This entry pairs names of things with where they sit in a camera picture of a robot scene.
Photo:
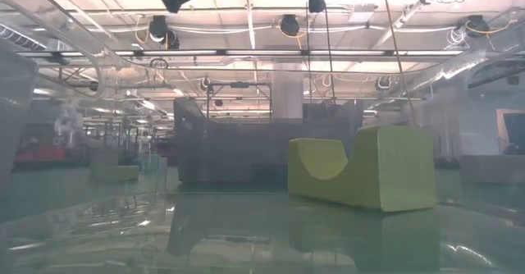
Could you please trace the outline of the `yellow arch block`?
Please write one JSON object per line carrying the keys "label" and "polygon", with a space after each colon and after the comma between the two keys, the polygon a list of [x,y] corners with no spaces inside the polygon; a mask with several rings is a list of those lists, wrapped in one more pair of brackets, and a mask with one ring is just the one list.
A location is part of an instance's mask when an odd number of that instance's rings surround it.
{"label": "yellow arch block", "polygon": [[335,139],[292,139],[288,191],[382,212],[433,208],[437,202],[434,147],[427,130],[366,126],[348,157]]}

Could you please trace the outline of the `red cart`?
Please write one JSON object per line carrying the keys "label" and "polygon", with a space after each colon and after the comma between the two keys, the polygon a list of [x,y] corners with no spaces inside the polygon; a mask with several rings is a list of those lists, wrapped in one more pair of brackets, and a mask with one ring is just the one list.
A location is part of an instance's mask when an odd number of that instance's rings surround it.
{"label": "red cart", "polygon": [[15,163],[63,162],[65,160],[65,149],[54,145],[26,145],[19,148],[15,156]]}

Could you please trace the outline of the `green table mat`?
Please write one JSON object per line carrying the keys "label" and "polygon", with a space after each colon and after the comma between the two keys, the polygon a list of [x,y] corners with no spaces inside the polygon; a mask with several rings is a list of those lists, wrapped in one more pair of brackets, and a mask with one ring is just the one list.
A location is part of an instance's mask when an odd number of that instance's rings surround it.
{"label": "green table mat", "polygon": [[[461,199],[525,210],[525,184],[464,184],[457,170],[436,170],[438,198]],[[113,196],[184,190],[189,192],[274,193],[285,188],[274,185],[224,184],[181,188],[178,169],[169,167],[166,176],[141,174],[137,180],[105,183],[93,180],[88,167],[18,171],[0,189],[0,224]]]}

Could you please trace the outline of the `long ceiling light bar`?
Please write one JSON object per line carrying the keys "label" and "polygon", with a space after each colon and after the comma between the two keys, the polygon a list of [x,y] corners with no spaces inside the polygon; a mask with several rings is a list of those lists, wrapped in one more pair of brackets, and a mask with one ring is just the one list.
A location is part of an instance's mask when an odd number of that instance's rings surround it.
{"label": "long ceiling light bar", "polygon": [[452,57],[463,53],[458,50],[248,50],[248,49],[199,49],[199,50],[119,50],[119,57],[193,57],[193,56],[247,56],[247,57]]}

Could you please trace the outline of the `white building column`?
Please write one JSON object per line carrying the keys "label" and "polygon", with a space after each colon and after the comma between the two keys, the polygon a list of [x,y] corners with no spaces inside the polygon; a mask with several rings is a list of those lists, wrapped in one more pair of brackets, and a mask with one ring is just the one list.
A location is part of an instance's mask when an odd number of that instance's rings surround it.
{"label": "white building column", "polygon": [[274,63],[272,69],[272,115],[276,119],[303,117],[304,81],[299,63]]}

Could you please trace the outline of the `black metal gantry frame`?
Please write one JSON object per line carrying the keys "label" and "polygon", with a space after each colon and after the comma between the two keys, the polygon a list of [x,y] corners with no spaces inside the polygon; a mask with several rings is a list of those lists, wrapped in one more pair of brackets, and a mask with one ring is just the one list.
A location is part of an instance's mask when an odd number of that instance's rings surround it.
{"label": "black metal gantry frame", "polygon": [[210,113],[210,102],[211,100],[224,88],[229,87],[231,89],[247,89],[249,87],[254,87],[258,89],[261,94],[263,94],[266,99],[269,101],[269,118],[272,119],[272,84],[267,82],[247,82],[247,81],[232,81],[229,83],[219,82],[214,83],[210,82],[206,85],[206,117],[209,117]]}

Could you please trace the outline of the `clear plastic bin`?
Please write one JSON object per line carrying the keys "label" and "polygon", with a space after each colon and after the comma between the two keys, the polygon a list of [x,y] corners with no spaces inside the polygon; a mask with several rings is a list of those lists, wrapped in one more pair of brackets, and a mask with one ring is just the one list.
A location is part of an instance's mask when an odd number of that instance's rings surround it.
{"label": "clear plastic bin", "polygon": [[[0,48],[37,67],[19,148],[63,162],[18,171],[177,165],[173,101],[206,116],[206,85],[272,83],[299,63],[303,105],[361,100],[363,126],[431,133],[464,184],[525,184],[525,0],[192,0],[178,13],[124,0],[0,0]],[[280,20],[293,14],[296,37]],[[483,15],[490,30],[471,37]],[[164,43],[148,23],[165,16]],[[458,50],[452,57],[119,57],[119,50]],[[254,87],[224,87],[209,119],[269,119]],[[285,192],[113,196],[0,224],[0,274],[525,274],[525,210],[461,199],[382,212]],[[230,183],[272,185],[264,183]]]}

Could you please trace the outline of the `dark smoky plastic bin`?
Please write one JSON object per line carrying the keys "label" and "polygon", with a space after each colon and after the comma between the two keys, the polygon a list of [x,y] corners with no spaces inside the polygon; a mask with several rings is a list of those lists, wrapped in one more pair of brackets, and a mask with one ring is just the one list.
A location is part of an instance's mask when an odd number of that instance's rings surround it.
{"label": "dark smoky plastic bin", "polygon": [[209,119],[187,98],[173,104],[178,175],[187,185],[285,185],[290,140],[336,139],[350,153],[363,126],[361,100],[343,105],[306,103],[303,118],[261,121]]}

